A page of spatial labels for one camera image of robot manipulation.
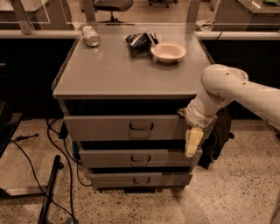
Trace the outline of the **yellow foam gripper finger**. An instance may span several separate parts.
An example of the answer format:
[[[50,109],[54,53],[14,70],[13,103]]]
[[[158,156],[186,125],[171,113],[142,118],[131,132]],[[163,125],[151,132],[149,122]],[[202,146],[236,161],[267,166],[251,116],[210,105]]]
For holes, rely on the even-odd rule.
[[[195,155],[196,150],[204,135],[203,129],[192,127],[185,133],[185,155],[191,158]]]

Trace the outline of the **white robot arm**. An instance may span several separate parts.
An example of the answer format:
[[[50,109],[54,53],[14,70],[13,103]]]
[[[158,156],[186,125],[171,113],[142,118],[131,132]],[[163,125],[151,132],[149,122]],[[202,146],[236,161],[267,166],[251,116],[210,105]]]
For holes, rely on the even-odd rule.
[[[195,155],[204,129],[216,119],[216,113],[231,102],[238,102],[264,121],[280,130],[280,90],[249,80],[241,69],[213,64],[202,72],[202,89],[178,111],[189,129],[185,133],[185,155]]]

